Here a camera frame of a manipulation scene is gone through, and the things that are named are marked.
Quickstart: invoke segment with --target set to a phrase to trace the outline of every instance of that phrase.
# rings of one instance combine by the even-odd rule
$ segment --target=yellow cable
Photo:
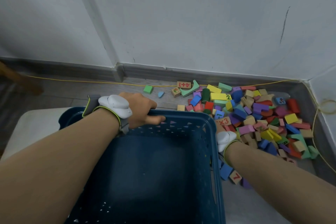
[[[130,83],[123,83],[123,82],[93,82],[93,81],[79,81],[79,80],[61,80],[61,79],[53,79],[53,78],[44,78],[44,77],[38,77],[38,76],[32,76],[32,75],[26,75],[27,77],[31,77],[31,78],[37,78],[37,79],[44,79],[44,80],[51,80],[51,81],[59,81],[59,82],[87,82],[87,83],[107,83],[107,84],[122,84],[122,85],[129,85],[129,86],[140,86],[140,87],[145,87],[146,85],[139,85],[139,84],[130,84]],[[268,85],[268,84],[274,84],[274,83],[279,83],[279,82],[288,82],[288,81],[299,81],[301,83],[303,83],[312,100],[314,101],[314,104],[316,105],[316,113],[315,113],[315,116],[314,116],[314,120],[313,120],[313,125],[312,125],[312,132],[314,134],[314,128],[315,128],[315,121],[316,121],[316,118],[317,118],[317,114],[319,112],[321,113],[324,113],[324,114],[328,114],[328,115],[331,115],[331,114],[336,114],[336,109],[333,111],[333,112],[327,112],[327,111],[323,111],[320,107],[320,105],[317,103],[317,100],[316,98],[314,97],[312,91],[310,90],[310,88],[302,81],[302,80],[298,80],[298,79],[287,79],[287,80],[282,80],[282,81],[277,81],[277,82],[268,82],[268,83],[262,83],[262,84],[254,84],[254,85],[248,85],[248,86],[261,86],[261,85]],[[176,85],[164,85],[164,86],[158,86],[158,85],[152,85],[152,87],[176,87]],[[325,100],[322,102],[322,105],[323,104],[326,104],[326,103],[330,103],[330,102],[333,102],[336,104],[336,101],[334,100]],[[313,145],[314,147],[317,149],[316,147],[316,144],[315,144],[315,141],[314,141],[314,138],[313,138]],[[334,171],[334,173],[336,173],[336,170],[330,166],[330,164],[325,160],[325,158],[322,156],[322,154],[320,153],[320,156],[321,158],[323,159],[323,161],[327,164],[327,166],[330,167],[330,169],[332,171]]]

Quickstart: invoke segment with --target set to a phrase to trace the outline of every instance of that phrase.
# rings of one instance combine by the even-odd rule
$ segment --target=blue plastic basket
[[[60,129],[83,111],[63,113]],[[197,112],[149,114],[166,121],[112,140],[65,223],[225,223],[215,122]]]

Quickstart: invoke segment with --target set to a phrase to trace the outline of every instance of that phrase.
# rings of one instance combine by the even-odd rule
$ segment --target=wooden chair leg
[[[35,95],[40,95],[43,92],[43,89],[40,86],[32,83],[27,77],[10,69],[1,61],[0,61],[0,74],[6,76],[8,79],[21,85],[26,90],[31,91]]]

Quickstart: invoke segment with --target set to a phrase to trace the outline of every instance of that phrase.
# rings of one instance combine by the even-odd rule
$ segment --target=hand
[[[126,99],[132,110],[132,116],[128,118],[129,128],[137,128],[144,124],[159,125],[166,120],[165,116],[149,116],[150,109],[155,109],[157,103],[144,97],[141,93],[122,92],[119,96]]]

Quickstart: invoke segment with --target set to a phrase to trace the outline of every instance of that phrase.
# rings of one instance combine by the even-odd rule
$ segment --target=forearm
[[[225,159],[292,223],[334,223],[336,188],[322,179],[243,143],[232,143]]]
[[[101,108],[1,163],[3,222],[63,223],[118,129]]]

